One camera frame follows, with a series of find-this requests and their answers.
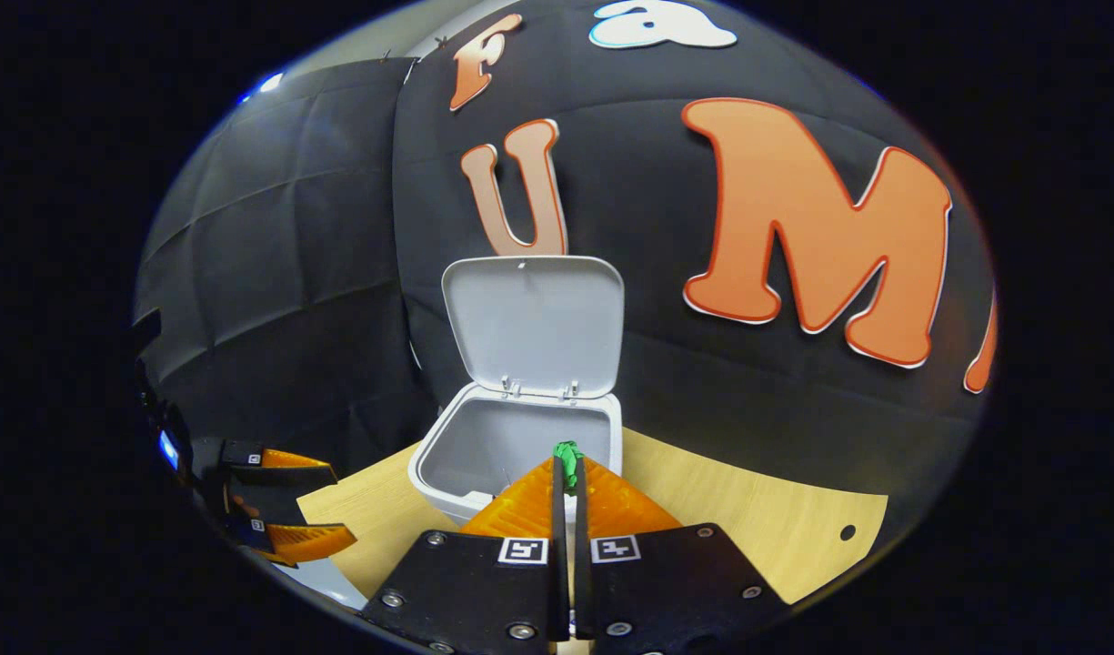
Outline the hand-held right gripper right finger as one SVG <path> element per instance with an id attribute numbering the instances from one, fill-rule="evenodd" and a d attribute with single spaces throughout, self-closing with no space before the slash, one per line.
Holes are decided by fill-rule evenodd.
<path id="1" fill-rule="evenodd" d="M 719 525 L 592 538 L 577 462 L 573 633 L 592 654 L 744 654 L 792 606 Z"/>

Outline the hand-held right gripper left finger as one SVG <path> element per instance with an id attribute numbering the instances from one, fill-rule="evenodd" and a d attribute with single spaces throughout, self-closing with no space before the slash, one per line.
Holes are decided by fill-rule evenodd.
<path id="1" fill-rule="evenodd" d="M 549 458 L 518 480 L 538 489 L 539 538 L 426 530 L 358 617 L 433 654 L 557 654 L 570 641 L 564 473 Z"/>

